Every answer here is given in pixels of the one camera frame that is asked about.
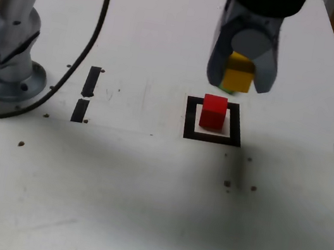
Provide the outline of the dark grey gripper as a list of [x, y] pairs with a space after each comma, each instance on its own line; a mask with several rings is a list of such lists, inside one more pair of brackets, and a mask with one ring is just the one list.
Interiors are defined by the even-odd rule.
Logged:
[[[253, 27], [239, 31], [241, 20]], [[220, 86], [225, 75], [225, 89], [247, 92], [254, 85], [258, 94], [269, 92], [278, 74], [281, 26], [281, 18], [257, 15], [238, 0], [227, 0], [207, 62], [209, 83]]]

